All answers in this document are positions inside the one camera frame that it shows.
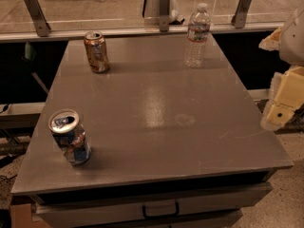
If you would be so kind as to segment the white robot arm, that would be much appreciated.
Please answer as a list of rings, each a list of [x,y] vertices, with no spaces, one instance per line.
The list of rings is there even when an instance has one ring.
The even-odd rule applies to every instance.
[[[277,131],[304,105],[304,4],[263,39],[259,48],[279,52],[279,58],[290,68],[276,72],[269,89],[269,101],[263,110],[260,125],[263,129]]]

